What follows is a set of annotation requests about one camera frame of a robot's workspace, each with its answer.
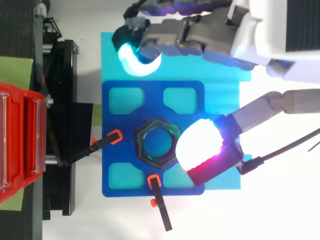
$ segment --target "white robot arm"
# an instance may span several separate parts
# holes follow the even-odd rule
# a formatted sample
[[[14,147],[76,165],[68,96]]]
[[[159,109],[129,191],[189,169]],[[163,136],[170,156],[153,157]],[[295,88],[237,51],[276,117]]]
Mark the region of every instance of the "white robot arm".
[[[137,25],[145,20],[143,17],[126,19],[131,32],[140,30],[136,55],[146,62],[152,62],[160,53],[199,55],[209,62],[247,71],[262,65],[271,77],[283,80],[320,81],[320,0],[143,2],[139,10],[145,15],[179,12],[188,16],[144,27]],[[211,13],[190,16],[202,12]]]

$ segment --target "black clamp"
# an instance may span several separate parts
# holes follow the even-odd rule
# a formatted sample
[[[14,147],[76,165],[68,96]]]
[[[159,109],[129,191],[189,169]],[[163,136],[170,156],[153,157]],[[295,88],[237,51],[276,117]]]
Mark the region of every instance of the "black clamp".
[[[165,231],[168,232],[168,231],[172,230],[172,226],[171,226],[170,218],[169,218],[169,215],[167,212],[164,197],[163,197],[161,189],[160,189],[160,187],[161,187],[160,178],[157,174],[153,174],[153,175],[149,176],[147,180],[148,180],[149,187],[151,190],[153,190],[154,197],[155,197],[154,199],[151,199],[151,201],[150,201],[151,206],[153,208],[158,206]]]
[[[79,161],[80,159],[89,156],[90,154],[104,148],[109,144],[113,145],[120,142],[122,139],[122,133],[118,129],[108,133],[105,138],[100,139],[99,141],[93,137],[91,146],[79,151],[78,153],[71,156],[69,159],[64,160],[63,164],[68,167],[73,163]]]

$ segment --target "hex nut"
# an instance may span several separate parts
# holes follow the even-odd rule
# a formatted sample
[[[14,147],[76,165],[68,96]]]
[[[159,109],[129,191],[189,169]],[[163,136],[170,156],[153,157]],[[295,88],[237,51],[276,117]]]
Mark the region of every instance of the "hex nut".
[[[154,129],[166,130],[172,139],[172,144],[170,150],[163,156],[153,157],[146,153],[144,147],[145,136]],[[178,139],[182,134],[180,127],[164,120],[161,117],[154,117],[150,120],[145,121],[140,127],[138,127],[134,132],[134,143],[135,143],[135,153],[136,157],[157,169],[163,169],[173,163],[176,158],[176,145]]]

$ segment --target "wire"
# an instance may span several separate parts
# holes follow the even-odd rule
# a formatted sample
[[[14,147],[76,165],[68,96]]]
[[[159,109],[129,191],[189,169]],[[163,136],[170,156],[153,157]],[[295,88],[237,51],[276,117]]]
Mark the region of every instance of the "wire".
[[[316,146],[318,146],[320,144],[320,142],[318,142],[316,145],[314,145],[312,148],[310,148],[309,150],[308,150],[308,152],[310,152],[311,150],[313,150]]]
[[[263,157],[260,158],[260,161],[264,162],[266,160],[269,160],[269,159],[272,159],[280,154],[283,154],[297,146],[299,146],[300,144],[303,144],[304,142],[312,139],[313,137],[317,136],[318,134],[320,134],[320,128],[318,128],[317,130],[309,133],[308,135],[305,135],[304,137],[298,139],[297,141],[294,141],[292,143],[290,143],[289,145],[283,147],[283,148],[280,148],[279,150],[277,151],[274,151],[268,155],[265,155]]]
[[[318,134],[320,134],[320,128],[309,133],[308,135],[305,135],[304,137],[298,139],[297,141],[294,141],[294,142],[290,143],[289,145],[287,145],[283,148],[280,148],[279,150],[274,151],[268,155],[265,155],[263,157],[256,157],[256,158],[253,158],[249,161],[245,161],[245,162],[243,162],[243,164],[241,166],[237,166],[237,169],[241,175],[247,174],[247,173],[251,172],[252,170],[256,169],[257,167],[259,167],[260,165],[264,164],[264,162],[266,160],[272,159],[280,154],[283,154],[283,153],[299,146],[300,144],[303,144],[304,142],[312,139],[313,137],[315,137]]]
[[[140,11],[141,6],[145,2],[146,0],[139,0],[138,2],[128,7],[125,13],[123,14],[124,20],[136,17]]]

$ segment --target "orange clamp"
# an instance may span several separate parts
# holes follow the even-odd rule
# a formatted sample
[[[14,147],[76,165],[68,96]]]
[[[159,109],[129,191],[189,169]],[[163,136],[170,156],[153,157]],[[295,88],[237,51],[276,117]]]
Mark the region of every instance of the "orange clamp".
[[[156,178],[158,180],[159,187],[161,187],[161,181],[160,181],[159,175],[158,174],[152,174],[147,178],[148,184],[149,184],[149,187],[150,187],[151,190],[153,189],[152,185],[151,185],[151,179],[153,179],[153,178]]]
[[[156,199],[154,199],[154,198],[150,200],[150,203],[151,203],[151,206],[152,206],[153,208],[155,208],[156,206],[158,206],[157,201],[156,201]]]
[[[96,144],[98,142],[97,139],[95,139],[94,137],[91,138],[91,141],[92,141],[92,144]]]
[[[116,130],[113,130],[112,132],[109,132],[106,136],[109,137],[110,135],[115,134],[115,133],[117,133],[119,135],[119,139],[113,141],[111,143],[111,145],[114,145],[114,144],[120,142],[123,139],[122,132],[120,132],[119,129],[116,129]]]

